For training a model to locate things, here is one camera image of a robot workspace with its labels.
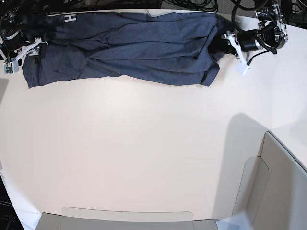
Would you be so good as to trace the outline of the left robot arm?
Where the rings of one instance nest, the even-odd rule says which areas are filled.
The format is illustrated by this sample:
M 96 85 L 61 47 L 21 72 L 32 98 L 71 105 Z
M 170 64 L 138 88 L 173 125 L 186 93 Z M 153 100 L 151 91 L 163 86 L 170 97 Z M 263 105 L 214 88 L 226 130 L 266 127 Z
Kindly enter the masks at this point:
M 279 2 L 277 0 L 255 0 L 252 8 L 242 6 L 239 0 L 232 2 L 234 7 L 231 13 L 231 22 L 234 31 L 230 32 L 229 35 L 223 35 L 219 40 L 218 44 L 221 45 L 221 51 L 238 56 L 238 51 L 230 43 L 230 39 L 233 38 L 242 52 L 265 49 L 276 54 L 277 49 L 282 48 L 288 40 L 286 23 L 280 11 Z M 253 30 L 240 28 L 235 20 L 238 9 L 254 11 L 259 21 L 258 28 Z

